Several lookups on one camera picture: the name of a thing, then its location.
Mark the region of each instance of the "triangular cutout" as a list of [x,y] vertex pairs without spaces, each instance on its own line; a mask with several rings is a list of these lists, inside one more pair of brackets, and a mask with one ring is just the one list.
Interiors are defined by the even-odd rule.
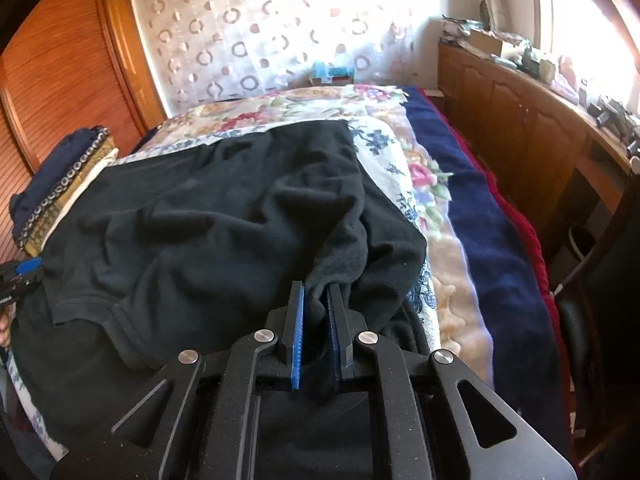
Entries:
[[489,449],[516,436],[516,428],[469,381],[460,381],[458,391],[478,444]]
[[111,434],[140,447],[149,447],[164,413],[173,383],[163,379],[112,428]]

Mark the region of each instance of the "bed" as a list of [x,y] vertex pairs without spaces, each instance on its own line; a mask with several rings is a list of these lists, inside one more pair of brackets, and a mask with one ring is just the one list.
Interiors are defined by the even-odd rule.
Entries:
[[[535,233],[419,88],[303,89],[204,105],[167,121],[139,151],[112,164],[159,160],[201,144],[316,119],[350,122],[354,142],[372,166],[361,163],[371,174],[382,168],[375,182],[386,186],[386,195],[428,241],[413,302],[429,347],[458,354],[570,457],[564,347]],[[375,121],[380,127],[367,130]],[[382,148],[394,144],[391,136],[398,142],[395,152],[380,158]],[[403,178],[399,168],[404,167]],[[383,184],[384,178],[390,184]],[[91,187],[84,192],[90,194]],[[59,459],[66,449],[49,436],[11,352],[7,369],[26,418]],[[20,427],[19,419],[14,414],[12,426]]]

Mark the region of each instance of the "window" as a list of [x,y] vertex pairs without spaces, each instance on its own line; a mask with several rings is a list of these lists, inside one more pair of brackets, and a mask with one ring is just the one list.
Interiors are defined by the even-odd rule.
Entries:
[[571,56],[578,81],[587,79],[595,91],[633,104],[638,72],[634,57],[614,25],[591,0],[550,0],[548,20],[541,16],[542,27],[550,27],[550,50],[555,56]]

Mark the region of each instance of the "metal screw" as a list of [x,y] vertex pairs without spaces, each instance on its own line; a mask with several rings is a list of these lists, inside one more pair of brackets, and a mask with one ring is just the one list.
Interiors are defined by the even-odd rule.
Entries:
[[193,364],[198,360],[198,353],[195,350],[183,350],[178,355],[178,361],[180,361],[183,365]]
[[358,340],[365,345],[373,345],[378,342],[378,334],[366,330],[358,334]]
[[254,334],[255,340],[260,341],[261,343],[268,343],[269,341],[273,341],[274,337],[275,336],[273,335],[273,332],[268,328],[258,330],[258,332]]
[[433,354],[433,358],[441,365],[450,365],[453,362],[453,354],[444,348],[436,350]]

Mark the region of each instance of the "hand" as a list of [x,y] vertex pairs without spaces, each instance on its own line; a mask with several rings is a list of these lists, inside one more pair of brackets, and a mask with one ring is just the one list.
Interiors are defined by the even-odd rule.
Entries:
[[11,344],[11,322],[14,320],[13,305],[0,307],[0,346],[7,348]]

